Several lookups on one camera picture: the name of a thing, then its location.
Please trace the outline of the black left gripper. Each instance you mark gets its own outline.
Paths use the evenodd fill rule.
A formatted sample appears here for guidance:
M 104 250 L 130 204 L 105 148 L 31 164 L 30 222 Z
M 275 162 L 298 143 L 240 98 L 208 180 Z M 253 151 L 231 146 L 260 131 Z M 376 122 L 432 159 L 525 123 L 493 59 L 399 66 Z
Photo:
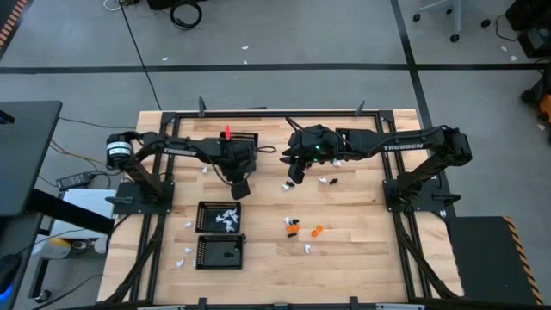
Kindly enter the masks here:
M 240 200 L 251 193 L 247 179 L 256 170 L 256 146 L 250 141 L 220 143 L 220 155 L 214 164 L 227 181 L 241 181 L 232 186 L 232 198 Z

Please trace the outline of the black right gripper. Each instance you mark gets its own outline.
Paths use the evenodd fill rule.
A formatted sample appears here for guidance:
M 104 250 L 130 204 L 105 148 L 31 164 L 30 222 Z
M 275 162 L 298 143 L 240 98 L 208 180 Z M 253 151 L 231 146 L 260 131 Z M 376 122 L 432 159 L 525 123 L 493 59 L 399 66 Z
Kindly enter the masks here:
M 298 164 L 332 161 L 337 157 L 341 140 L 328 127 L 315 125 L 293 132 L 288 140 L 289 148 L 282 152 L 280 161 L 290 165 L 288 176 L 296 184 L 302 184 L 305 172 Z

